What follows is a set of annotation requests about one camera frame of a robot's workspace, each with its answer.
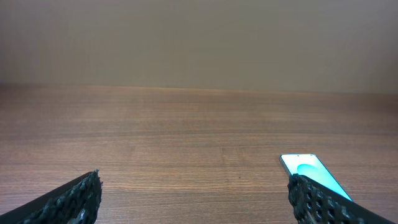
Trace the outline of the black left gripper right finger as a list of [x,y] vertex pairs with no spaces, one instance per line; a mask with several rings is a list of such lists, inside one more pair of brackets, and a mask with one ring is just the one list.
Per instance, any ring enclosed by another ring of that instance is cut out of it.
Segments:
[[287,187],[298,223],[394,224],[305,175],[290,175]]

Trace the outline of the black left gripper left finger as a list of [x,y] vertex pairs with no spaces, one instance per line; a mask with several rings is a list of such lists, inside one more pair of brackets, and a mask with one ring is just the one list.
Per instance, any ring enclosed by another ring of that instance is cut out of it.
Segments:
[[102,181],[98,171],[76,179],[1,215],[2,224],[94,224],[100,208]]

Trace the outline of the smartphone with cyan screen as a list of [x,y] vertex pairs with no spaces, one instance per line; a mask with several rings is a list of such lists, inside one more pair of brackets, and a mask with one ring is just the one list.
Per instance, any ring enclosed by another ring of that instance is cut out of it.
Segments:
[[344,198],[353,201],[315,154],[281,154],[280,161],[288,175],[305,175]]

